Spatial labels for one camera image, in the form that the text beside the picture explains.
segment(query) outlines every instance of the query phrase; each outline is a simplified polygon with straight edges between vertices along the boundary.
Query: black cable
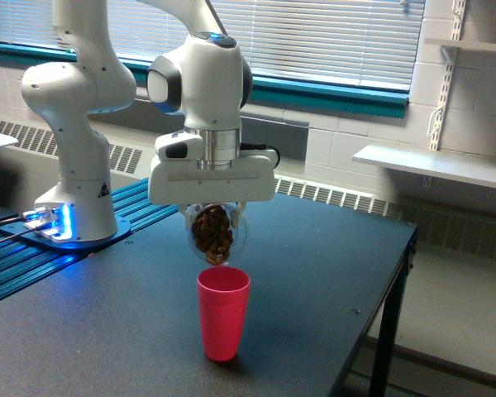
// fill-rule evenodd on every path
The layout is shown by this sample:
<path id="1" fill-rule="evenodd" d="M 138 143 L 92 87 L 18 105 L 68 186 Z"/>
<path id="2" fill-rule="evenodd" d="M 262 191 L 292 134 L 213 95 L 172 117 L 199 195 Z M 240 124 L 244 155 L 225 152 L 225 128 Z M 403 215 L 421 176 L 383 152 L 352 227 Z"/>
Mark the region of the black cable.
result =
<path id="1" fill-rule="evenodd" d="M 274 167 L 277 168 L 279 162 L 281 161 L 281 153 L 279 153 L 277 147 L 266 145 L 265 143 L 241 143 L 242 151 L 265 151 L 267 149 L 271 149 L 275 151 L 275 154 L 278 155 L 278 161 L 277 163 L 275 163 L 275 167 Z"/>
<path id="2" fill-rule="evenodd" d="M 46 229 L 48 227 L 51 227 L 51 223 L 47 223 L 45 225 L 40 225 L 39 227 L 34 227 L 33 229 L 26 229 L 23 232 L 20 232 L 20 233 L 17 233 L 17 234 L 12 234 L 11 236 L 8 236 L 8 237 L 5 237 L 5 238 L 1 238 L 0 239 L 0 244 L 3 243 L 3 242 L 8 242 L 10 240 L 14 240 L 15 238 L 17 238 L 19 236 L 23 236 L 24 234 L 27 234 L 29 232 L 36 232 L 38 230 Z"/>
<path id="3" fill-rule="evenodd" d="M 276 169 L 276 168 L 278 168 L 278 165 L 281 162 L 281 153 L 279 153 L 278 148 L 275 146 L 267 145 L 267 148 L 272 149 L 273 151 L 275 151 L 275 154 L 278 155 L 278 161 L 277 161 L 277 163 L 275 163 L 275 166 L 274 166 L 274 169 Z"/>
<path id="4" fill-rule="evenodd" d="M 24 217 L 19 216 L 19 217 L 13 217 L 13 218 L 8 218 L 8 219 L 3 219 L 0 221 L 0 227 L 4 225 L 8 225 L 9 223 L 14 223 L 14 222 L 20 222 L 23 221 Z"/>

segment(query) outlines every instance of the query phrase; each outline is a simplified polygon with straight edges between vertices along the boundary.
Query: gray wall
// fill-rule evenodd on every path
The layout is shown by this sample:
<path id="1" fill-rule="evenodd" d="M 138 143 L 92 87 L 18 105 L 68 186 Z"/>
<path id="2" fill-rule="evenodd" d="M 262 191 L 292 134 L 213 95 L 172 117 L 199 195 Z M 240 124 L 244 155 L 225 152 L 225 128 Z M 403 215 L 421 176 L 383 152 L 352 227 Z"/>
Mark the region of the gray wall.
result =
<path id="1" fill-rule="evenodd" d="M 465 39 L 496 41 L 496 1 L 470 1 L 465 20 Z M 377 141 L 427 147 L 427 122 L 439 96 L 444 64 L 439 47 L 423 41 L 425 37 L 449 38 L 453 21 L 450 1 L 427 0 L 411 103 L 403 120 L 251 103 L 244 109 L 243 141 L 264 141 L 280 147 L 290 159 L 285 159 L 279 169 L 286 175 L 368 191 L 388 199 L 412 196 L 496 213 L 495 189 L 440 179 L 434 179 L 427 189 L 421 187 L 418 175 L 351 161 L 359 149 Z M 460 52 L 458 65 L 441 147 L 496 159 L 496 55 Z M 0 117 L 40 122 L 22 100 L 22 74 L 19 65 L 0 64 Z M 144 101 L 136 101 L 122 112 L 92 119 L 108 136 L 145 145 L 183 124 L 180 117 L 161 115 Z"/>

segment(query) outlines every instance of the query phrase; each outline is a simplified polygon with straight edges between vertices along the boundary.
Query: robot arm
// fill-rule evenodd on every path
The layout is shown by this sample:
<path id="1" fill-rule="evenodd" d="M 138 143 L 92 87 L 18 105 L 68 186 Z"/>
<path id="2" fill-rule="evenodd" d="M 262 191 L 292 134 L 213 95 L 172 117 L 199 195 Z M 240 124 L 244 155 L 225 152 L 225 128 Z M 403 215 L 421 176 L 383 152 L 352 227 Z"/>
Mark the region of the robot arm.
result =
<path id="1" fill-rule="evenodd" d="M 107 26 L 107 0 L 53 0 L 57 34 L 77 52 L 76 63 L 29 68 L 22 79 L 28 106 L 51 127 L 59 148 L 59 183 L 36 200 L 57 208 L 61 222 L 44 234 L 55 242 L 103 239 L 117 230 L 110 196 L 107 139 L 92 130 L 89 113 L 129 106 L 136 82 L 117 58 Z"/>
<path id="2" fill-rule="evenodd" d="M 209 0 L 140 0 L 179 19 L 190 34 L 214 31 L 226 34 Z"/>
<path id="3" fill-rule="evenodd" d="M 159 56 L 147 79 L 162 112 L 181 112 L 184 131 L 161 136 L 151 164 L 153 203 L 241 203 L 274 196 L 274 151 L 241 150 L 240 109 L 251 73 L 211 4 L 141 0 L 172 13 L 189 30 L 182 46 Z"/>

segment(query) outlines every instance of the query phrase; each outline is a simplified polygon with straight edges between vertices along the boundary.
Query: window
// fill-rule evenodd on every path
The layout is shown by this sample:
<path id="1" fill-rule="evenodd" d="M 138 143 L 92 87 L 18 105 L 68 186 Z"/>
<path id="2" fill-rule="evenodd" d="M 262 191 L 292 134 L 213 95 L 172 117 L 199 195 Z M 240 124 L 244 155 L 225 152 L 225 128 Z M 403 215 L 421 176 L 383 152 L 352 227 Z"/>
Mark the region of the window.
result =
<path id="1" fill-rule="evenodd" d="M 407 92 L 425 0 L 212 0 L 256 75 Z M 116 52 L 153 60 L 184 42 L 172 16 L 108 0 Z M 0 42 L 66 48 L 50 0 L 0 0 Z"/>

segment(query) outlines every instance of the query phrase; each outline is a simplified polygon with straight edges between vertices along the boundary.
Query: window sill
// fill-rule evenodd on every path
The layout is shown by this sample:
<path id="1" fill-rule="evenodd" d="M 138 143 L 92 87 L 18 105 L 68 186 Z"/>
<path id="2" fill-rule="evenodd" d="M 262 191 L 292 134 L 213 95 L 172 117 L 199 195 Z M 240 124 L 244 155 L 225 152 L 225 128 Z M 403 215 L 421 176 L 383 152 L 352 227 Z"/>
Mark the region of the window sill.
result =
<path id="1" fill-rule="evenodd" d="M 74 53 L 62 50 L 0 44 L 0 62 L 38 65 L 45 60 L 76 59 Z M 145 82 L 149 62 L 122 62 L 133 72 L 137 82 Z M 254 91 L 250 100 L 272 106 L 293 105 L 313 111 L 329 110 L 404 118 L 408 94 L 254 76 Z"/>

